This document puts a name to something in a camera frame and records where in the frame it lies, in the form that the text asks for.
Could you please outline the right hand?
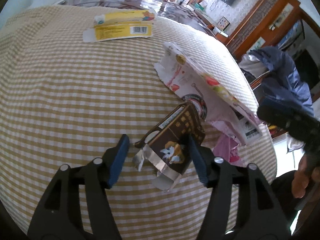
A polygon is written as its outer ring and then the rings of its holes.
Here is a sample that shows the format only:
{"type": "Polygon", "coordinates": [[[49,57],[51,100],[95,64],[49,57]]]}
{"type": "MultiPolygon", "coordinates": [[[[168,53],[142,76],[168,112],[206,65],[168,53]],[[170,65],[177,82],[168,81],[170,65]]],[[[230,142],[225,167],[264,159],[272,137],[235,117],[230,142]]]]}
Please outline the right hand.
{"type": "Polygon", "coordinates": [[[292,181],[292,194],[295,198],[303,198],[308,184],[313,181],[319,183],[319,167],[315,167],[311,174],[307,173],[308,156],[305,154],[301,158],[298,170],[294,174],[292,181]]]}

